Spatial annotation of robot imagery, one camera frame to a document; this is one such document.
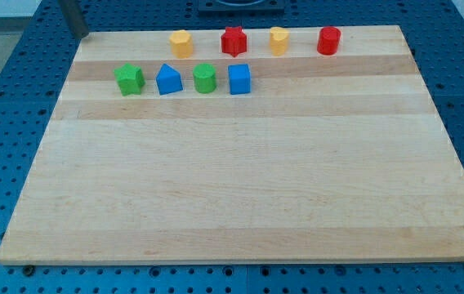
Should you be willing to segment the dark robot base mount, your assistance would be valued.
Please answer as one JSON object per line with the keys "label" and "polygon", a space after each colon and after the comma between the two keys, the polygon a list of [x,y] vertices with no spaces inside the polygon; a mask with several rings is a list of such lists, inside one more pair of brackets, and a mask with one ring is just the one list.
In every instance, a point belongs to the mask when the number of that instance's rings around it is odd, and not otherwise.
{"label": "dark robot base mount", "polygon": [[197,0],[199,14],[284,12],[286,0]]}

